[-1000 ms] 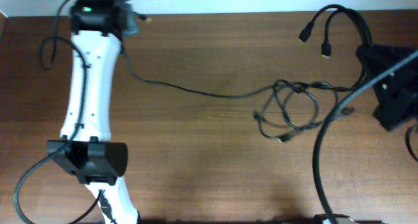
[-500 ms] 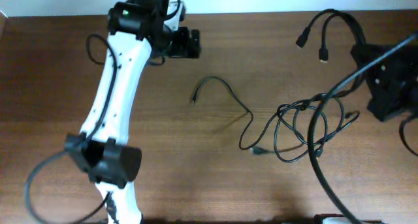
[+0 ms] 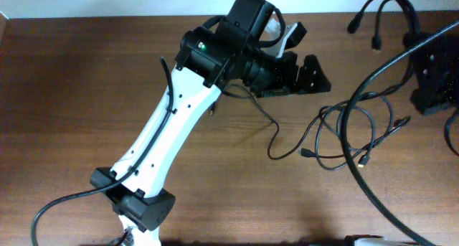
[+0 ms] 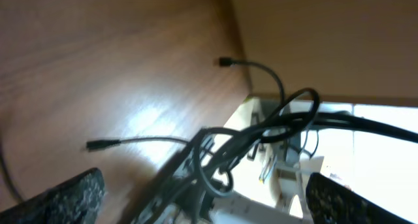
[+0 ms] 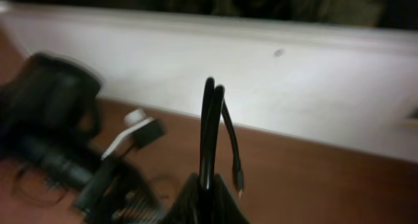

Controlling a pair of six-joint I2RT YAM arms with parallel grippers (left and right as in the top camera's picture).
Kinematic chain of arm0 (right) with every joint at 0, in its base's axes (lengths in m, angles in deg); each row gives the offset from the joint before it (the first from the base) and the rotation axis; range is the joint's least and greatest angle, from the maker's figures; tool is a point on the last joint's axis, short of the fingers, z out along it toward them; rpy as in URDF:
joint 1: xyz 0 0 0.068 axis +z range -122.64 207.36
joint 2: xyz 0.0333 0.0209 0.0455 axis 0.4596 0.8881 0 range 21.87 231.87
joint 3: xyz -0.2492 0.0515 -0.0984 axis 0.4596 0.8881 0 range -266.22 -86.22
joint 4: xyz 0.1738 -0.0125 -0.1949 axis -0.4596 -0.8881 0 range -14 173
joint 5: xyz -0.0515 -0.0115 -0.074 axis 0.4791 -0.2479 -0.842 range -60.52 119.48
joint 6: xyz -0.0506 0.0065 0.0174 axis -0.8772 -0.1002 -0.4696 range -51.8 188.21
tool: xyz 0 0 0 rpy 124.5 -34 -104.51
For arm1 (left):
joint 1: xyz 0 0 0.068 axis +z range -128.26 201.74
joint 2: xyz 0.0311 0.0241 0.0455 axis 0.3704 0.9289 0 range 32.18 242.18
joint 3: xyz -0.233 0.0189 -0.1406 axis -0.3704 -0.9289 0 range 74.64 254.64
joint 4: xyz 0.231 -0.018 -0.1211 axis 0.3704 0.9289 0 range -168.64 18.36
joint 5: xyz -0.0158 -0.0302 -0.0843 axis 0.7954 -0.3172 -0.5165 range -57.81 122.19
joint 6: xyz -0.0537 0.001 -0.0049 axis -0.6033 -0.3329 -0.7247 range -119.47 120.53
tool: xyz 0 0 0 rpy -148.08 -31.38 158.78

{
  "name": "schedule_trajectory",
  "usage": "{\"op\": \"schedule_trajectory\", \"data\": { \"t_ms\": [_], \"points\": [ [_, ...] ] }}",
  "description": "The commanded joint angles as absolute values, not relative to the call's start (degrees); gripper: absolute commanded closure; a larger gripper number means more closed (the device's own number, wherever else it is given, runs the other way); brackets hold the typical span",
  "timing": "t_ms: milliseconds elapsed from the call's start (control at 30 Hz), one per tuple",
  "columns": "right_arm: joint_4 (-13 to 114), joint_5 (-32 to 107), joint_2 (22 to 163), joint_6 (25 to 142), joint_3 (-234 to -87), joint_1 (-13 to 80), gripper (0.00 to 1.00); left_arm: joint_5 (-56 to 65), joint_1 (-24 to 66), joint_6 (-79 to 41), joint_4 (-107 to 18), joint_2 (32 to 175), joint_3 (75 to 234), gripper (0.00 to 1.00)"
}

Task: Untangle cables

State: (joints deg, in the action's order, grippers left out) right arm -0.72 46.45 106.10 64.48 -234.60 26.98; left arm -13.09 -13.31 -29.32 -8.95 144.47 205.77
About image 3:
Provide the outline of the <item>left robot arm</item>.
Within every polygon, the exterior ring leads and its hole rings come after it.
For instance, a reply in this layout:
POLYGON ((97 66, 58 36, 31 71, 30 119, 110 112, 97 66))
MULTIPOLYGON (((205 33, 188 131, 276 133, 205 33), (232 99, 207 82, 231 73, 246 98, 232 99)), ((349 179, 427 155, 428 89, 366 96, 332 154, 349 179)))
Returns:
POLYGON ((316 56, 297 63, 293 48, 305 34, 301 23, 286 24, 266 0, 235 0, 227 15, 183 36, 175 66, 166 69, 166 91, 141 134, 113 166, 90 177, 123 225, 119 245, 160 243, 159 227, 175 202, 164 188, 171 164, 231 80, 259 98, 331 89, 316 56))

